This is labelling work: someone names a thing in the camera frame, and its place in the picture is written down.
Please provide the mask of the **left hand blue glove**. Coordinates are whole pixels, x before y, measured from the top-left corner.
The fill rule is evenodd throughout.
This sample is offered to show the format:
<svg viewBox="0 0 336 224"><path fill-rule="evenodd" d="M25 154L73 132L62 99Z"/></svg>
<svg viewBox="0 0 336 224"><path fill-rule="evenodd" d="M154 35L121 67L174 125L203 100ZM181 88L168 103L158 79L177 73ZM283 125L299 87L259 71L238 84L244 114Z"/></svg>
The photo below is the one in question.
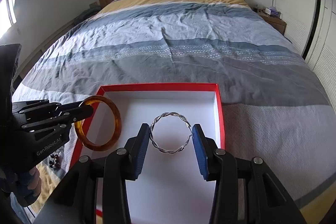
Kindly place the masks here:
<svg viewBox="0 0 336 224"><path fill-rule="evenodd" d="M42 190L42 180L37 167L33 167L28 172L18 174L15 186L19 196L38 198Z"/></svg>

